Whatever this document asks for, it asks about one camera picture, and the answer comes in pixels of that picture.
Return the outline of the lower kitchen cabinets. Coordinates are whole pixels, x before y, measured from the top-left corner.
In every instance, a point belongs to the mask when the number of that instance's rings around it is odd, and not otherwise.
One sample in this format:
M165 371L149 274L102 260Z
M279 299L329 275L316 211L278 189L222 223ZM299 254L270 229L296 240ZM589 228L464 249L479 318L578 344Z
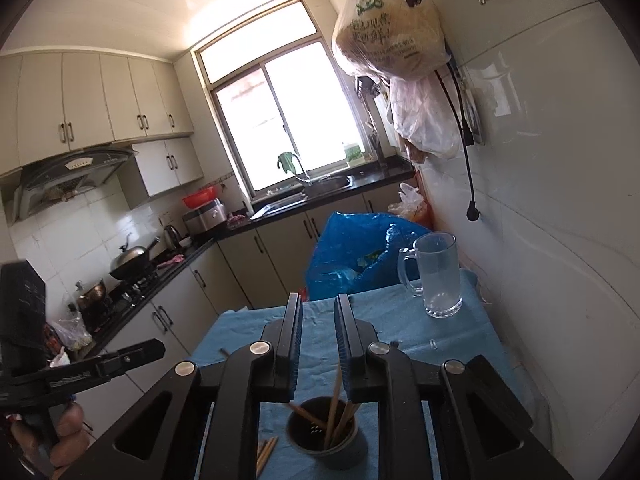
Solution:
M389 183L311 209L298 208L208 244L177 273L160 274L151 299L127 310L88 353L96 356L156 338L165 355L78 396L90 434L103 434L168 367L192 356L224 312L277 307L290 292L304 290L311 255L331 214L384 212L398 200L398 183Z

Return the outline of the upper kitchen cabinets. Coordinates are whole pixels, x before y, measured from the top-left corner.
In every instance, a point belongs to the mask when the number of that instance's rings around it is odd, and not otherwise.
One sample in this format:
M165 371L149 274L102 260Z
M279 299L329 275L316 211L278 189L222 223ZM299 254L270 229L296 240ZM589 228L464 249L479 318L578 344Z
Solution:
M136 151L117 170L126 200L201 179L194 128L174 66L96 51L49 51L1 60L1 184L34 162L111 146Z

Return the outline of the dark cylindrical utensil holder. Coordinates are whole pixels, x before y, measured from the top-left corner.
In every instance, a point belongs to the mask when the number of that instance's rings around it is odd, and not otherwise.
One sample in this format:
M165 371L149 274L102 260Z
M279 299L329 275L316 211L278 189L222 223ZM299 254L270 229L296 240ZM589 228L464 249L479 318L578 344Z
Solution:
M304 401L285 429L293 448L329 470L355 468L368 456L366 437L341 399L316 396Z

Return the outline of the black countertop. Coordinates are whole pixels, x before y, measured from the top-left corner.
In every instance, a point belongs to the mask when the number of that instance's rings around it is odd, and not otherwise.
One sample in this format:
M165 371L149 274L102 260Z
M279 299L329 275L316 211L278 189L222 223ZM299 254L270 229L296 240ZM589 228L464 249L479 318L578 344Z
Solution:
M110 315L106 318L106 321L93 335L93 342L89 347L82 349L79 353L81 356L90 356L89 350L96 348L96 343L99 339L105 337L110 330L114 330L118 321L122 320L127 310L133 307L144 306L156 292L156 282L160 279L160 274L164 272L177 273L184 268L192 259L194 259L200 252L202 252L206 246L213 242L219 242L226 237L233 234L239 234L248 229L255 229L262 224L273 221L280 214L290 214L296 211L298 208L311 209L318 207L339 198L351 196L357 193L362 193L367 190L372 190L377 186L386 185L389 183L401 182L411 183L414 180L414 170L411 165L405 160L399 157L393 157L388 162L388 166L385 169L380 169L373 164L363 166L359 169L345 170L336 174L335 176L352 176L354 178L354 184L351 188L338 191L333 195L328 195L315 200L310 200L308 203L303 203L299 206L291 208L289 210L280 211L277 214L270 214L266 218L258 220L250 220L250 217L241 217L239 220L231 221L217 226L215 229L197 235L192 240L192 243L186 249L183 249L182 261L178 263L170 262L169 252L163 252L156 260L151 264L151 269L148 273L140 276L140 278L132 284L121 284L117 286L110 295L112 302L112 310ZM302 188L296 188L292 192L285 193L281 198L298 193Z

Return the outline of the wooden chopstick on cloth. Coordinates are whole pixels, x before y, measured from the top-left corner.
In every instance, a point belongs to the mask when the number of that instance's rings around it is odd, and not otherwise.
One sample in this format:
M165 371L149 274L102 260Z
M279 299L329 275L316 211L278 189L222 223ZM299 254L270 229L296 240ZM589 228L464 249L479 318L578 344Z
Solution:
M265 466L267 465L274 448L277 446L278 441L278 437L271 437L259 442L256 460L256 479L260 477L262 471L265 469Z

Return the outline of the steel pot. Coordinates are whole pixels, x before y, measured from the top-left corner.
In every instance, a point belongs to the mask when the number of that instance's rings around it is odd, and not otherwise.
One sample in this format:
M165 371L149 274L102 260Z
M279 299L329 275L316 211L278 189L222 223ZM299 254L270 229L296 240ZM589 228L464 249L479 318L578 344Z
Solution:
M79 310L85 311L93 304L104 301L107 297L106 285L103 280L96 284L86 286L82 281L75 283L76 304Z

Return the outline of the blue plastic bag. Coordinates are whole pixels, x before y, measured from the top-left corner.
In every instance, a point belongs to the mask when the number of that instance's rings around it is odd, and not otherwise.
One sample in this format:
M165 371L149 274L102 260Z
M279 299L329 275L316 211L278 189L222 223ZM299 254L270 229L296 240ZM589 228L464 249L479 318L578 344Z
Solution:
M334 212L324 226L306 271L308 299L328 299L397 285L399 252L429 232L420 224L386 212Z

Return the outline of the blue table cloth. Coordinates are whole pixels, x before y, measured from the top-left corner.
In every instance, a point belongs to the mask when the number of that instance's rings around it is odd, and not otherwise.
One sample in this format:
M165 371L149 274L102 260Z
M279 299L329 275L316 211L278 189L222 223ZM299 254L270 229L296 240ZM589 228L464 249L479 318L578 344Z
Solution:
M227 312L194 352L226 370L221 400L269 438L264 479L504 477L524 452L529 417L506 355L462 272L461 309L427 315L401 285L285 308Z

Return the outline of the black wok with lid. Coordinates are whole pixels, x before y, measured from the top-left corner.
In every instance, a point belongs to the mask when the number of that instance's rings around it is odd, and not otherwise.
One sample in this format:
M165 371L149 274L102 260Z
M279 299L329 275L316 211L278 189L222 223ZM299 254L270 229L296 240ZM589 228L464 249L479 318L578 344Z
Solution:
M126 242L119 247L119 254L111 262L110 275L117 281L132 281L151 267L150 252L159 242L158 236L152 239L149 245L129 244L130 235L126 236Z

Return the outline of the silver rice cooker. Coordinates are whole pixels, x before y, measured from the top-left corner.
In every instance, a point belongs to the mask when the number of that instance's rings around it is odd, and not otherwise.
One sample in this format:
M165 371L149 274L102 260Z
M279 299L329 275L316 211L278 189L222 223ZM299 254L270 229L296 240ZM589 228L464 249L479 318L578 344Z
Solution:
M227 209L218 198L201 207L192 209L182 216L182 221L190 236L197 236L227 222Z

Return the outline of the orange white plastic bag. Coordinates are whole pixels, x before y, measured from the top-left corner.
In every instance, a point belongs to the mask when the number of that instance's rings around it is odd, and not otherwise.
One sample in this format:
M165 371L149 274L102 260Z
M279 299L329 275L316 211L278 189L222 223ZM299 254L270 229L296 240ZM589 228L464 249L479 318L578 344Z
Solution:
M398 202L390 204L387 211L397 217L420 224L429 230L434 229L430 204L421 194L420 188L415 188L406 182L401 182L399 185Z

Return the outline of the electric kettle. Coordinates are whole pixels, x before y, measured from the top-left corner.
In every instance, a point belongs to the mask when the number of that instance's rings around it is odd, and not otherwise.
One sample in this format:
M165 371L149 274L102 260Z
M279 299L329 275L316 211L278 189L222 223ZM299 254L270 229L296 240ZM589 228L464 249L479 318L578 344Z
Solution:
M182 247L180 245L182 237L175 226L173 226L172 224L164 226L163 237L165 244L169 250L171 250L172 252L182 252Z

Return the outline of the steel sink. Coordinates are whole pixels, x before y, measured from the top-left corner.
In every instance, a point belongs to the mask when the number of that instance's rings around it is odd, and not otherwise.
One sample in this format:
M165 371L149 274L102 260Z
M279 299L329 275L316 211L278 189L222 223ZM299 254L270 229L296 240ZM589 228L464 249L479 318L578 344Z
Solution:
M263 206L250 217L250 220L266 218L270 216L270 214L277 214L280 211L289 210L303 203L308 203L310 200L333 195L338 191L351 188L353 184L354 178L352 176L335 176L320 179L311 183L311 185L305 186L298 193L286 196L285 198L280 198L280 200L275 200L274 202Z

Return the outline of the red basin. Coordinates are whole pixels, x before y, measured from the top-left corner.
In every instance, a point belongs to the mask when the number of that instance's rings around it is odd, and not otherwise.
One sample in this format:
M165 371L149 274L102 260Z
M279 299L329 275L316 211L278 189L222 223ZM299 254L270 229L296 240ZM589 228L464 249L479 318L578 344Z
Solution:
M209 185L205 188L200 188L199 190L188 196L184 196L182 202L184 203L184 206L186 206L186 208L198 209L212 202L213 200L216 200L216 198L216 188L213 185Z

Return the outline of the translucent plastic bag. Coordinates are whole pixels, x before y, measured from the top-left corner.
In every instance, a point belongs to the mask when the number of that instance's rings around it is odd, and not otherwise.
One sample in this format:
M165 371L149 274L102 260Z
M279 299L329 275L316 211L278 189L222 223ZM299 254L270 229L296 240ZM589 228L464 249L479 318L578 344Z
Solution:
M437 74L420 80L390 80L390 114L400 147L422 164L428 156L452 159L462 150L454 112Z

